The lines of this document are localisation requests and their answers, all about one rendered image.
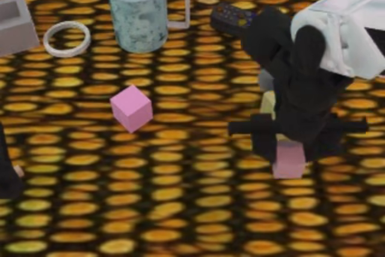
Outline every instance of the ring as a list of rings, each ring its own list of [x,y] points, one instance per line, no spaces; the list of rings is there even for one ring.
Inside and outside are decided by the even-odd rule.
[[[67,28],[78,28],[84,33],[85,35],[84,40],[79,46],[71,49],[59,50],[49,45],[49,39],[55,33]],[[74,57],[76,55],[83,53],[89,47],[90,43],[91,43],[90,30],[84,24],[76,21],[64,21],[64,22],[55,24],[54,26],[52,26],[47,30],[43,38],[43,44],[47,52],[54,57],[61,57],[61,58]]]

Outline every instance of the table surface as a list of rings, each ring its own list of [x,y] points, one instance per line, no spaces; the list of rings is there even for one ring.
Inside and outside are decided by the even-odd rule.
[[[77,20],[93,42],[75,58],[42,46],[0,58],[0,119],[26,173],[23,196],[0,201],[4,256],[383,255],[385,79],[356,81],[335,108],[367,116],[371,132],[349,135],[345,155],[311,164],[303,179],[274,180],[248,137],[227,136],[227,122],[247,119],[262,95],[258,64],[209,25],[219,0],[192,0],[191,28],[143,55],[117,46],[108,0],[27,1],[40,37]],[[315,0],[227,1],[292,14]],[[183,19],[180,0],[168,5]],[[55,46],[82,38],[68,30]],[[134,134],[109,105],[130,84],[155,113]]]

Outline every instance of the mug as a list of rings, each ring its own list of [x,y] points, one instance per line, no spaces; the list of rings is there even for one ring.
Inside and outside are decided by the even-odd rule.
[[[168,28],[187,29],[190,0],[185,0],[185,21],[168,21],[167,0],[109,0],[115,37],[119,46],[133,53],[159,49]]]

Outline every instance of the remote control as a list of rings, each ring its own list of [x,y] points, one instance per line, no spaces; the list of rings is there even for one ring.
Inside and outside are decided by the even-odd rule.
[[[240,37],[257,14],[227,2],[216,5],[211,13],[211,27],[222,33]]]

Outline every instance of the small pink object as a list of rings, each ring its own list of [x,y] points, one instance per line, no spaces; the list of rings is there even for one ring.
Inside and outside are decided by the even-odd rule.
[[[110,103],[115,119],[129,132],[152,120],[151,100],[134,85],[113,96]]]
[[[306,168],[303,145],[296,141],[277,142],[277,159],[273,165],[274,179],[300,179]]]

